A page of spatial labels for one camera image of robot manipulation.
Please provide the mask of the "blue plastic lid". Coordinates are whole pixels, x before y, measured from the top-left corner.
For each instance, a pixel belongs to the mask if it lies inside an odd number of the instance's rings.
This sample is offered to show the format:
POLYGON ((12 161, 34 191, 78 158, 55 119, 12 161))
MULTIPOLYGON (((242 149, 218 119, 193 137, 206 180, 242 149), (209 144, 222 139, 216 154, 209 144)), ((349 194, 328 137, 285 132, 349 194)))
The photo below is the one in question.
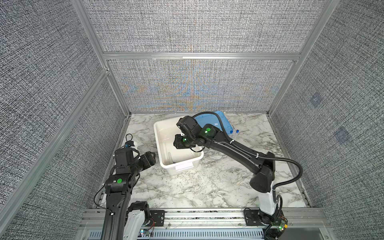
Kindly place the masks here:
POLYGON ((216 115, 213 114, 202 114, 199 116, 194 117, 194 119, 197 121, 197 123, 203 128, 207 124, 211 124, 217 128, 219 128, 222 132, 226 132, 229 136, 231 136, 234 133, 234 129, 232 125, 230 124, 229 120, 226 118, 225 114, 221 111, 215 111, 215 113, 220 117, 224 130, 221 127, 221 124, 219 122, 219 119, 216 115))

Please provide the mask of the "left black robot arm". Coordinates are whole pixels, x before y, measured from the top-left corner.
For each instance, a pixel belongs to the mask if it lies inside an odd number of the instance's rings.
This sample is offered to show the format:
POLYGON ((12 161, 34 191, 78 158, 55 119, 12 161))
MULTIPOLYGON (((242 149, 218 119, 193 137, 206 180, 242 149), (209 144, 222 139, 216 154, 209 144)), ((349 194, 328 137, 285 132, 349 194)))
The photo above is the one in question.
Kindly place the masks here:
POLYGON ((106 214, 102 240, 122 240, 126 225, 127 210, 133 188, 140 173, 156 164, 156 154, 140 154, 134 141, 127 141, 115 151, 116 165, 104 186, 106 190, 106 214))

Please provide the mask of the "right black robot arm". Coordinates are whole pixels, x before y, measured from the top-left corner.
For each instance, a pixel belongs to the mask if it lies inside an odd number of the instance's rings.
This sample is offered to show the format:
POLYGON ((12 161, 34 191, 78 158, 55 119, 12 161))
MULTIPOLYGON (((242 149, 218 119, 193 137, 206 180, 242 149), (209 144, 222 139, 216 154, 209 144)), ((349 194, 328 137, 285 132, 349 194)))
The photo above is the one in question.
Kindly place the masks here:
POLYGON ((175 135, 176 149, 190 149, 199 146, 218 151, 245 166, 252 174, 250 186, 259 193, 259 221, 263 225, 272 225, 281 214, 283 200, 276 194, 276 188, 298 181, 303 175, 303 167, 296 161, 278 158, 274 154, 255 151, 232 139, 223 124, 219 114, 215 112, 201 112, 194 116, 185 116, 176 123, 181 131, 175 135), (196 118, 200 115, 213 115, 217 118, 220 128, 212 124, 203 127, 196 118), (297 175, 288 181, 275 183, 275 162, 286 162, 298 168, 297 175))

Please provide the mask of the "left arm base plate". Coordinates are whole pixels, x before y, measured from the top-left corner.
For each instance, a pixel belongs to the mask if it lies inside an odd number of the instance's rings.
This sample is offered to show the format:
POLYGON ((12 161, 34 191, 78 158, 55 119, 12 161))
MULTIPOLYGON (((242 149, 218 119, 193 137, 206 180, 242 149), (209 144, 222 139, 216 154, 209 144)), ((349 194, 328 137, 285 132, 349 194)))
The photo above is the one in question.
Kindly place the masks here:
POLYGON ((139 226, 141 227, 163 227, 165 222, 164 210, 133 210, 128 212, 125 227, 139 226))

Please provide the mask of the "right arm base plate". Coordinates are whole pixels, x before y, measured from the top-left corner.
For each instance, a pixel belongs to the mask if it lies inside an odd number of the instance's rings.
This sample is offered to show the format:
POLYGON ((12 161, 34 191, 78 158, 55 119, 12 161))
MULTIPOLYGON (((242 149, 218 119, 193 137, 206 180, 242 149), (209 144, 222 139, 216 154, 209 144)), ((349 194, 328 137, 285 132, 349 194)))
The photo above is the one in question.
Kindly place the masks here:
POLYGON ((247 226, 268 226, 272 223, 272 226, 286 227, 288 224, 288 219, 282 210, 276 210, 273 215, 268 215, 259 209, 245 208, 243 215, 247 226))

